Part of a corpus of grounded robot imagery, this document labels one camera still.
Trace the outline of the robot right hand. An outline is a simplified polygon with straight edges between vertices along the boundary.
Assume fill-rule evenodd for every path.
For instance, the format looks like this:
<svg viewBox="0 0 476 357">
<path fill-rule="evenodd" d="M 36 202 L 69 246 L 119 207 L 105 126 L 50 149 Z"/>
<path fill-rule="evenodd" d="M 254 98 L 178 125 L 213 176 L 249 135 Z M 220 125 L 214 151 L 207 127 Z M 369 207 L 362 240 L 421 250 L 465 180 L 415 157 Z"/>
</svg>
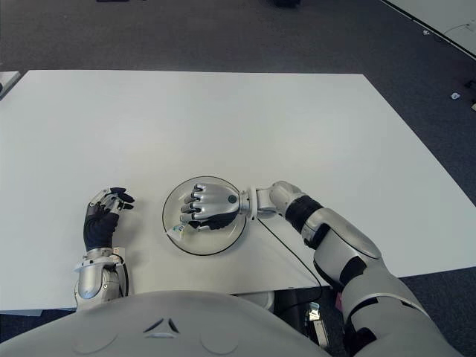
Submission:
<svg viewBox="0 0 476 357">
<path fill-rule="evenodd" d="M 180 222 L 197 231 L 230 225 L 240 211 L 239 192 L 222 184 L 198 183 L 185 197 Z"/>
</svg>

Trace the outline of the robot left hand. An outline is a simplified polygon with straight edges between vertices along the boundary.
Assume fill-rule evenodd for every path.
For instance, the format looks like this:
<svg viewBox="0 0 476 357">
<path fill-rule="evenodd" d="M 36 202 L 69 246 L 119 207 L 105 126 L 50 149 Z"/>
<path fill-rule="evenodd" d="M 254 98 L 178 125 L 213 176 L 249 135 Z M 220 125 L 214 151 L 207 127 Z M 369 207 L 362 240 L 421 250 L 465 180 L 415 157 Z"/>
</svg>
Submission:
<svg viewBox="0 0 476 357">
<path fill-rule="evenodd" d="M 112 248 L 112 237 L 118 226 L 122 210 L 134 208 L 135 199 L 126 188 L 111 187 L 101 190 L 87 204 L 83 225 L 83 242 L 86 251 Z"/>
</svg>

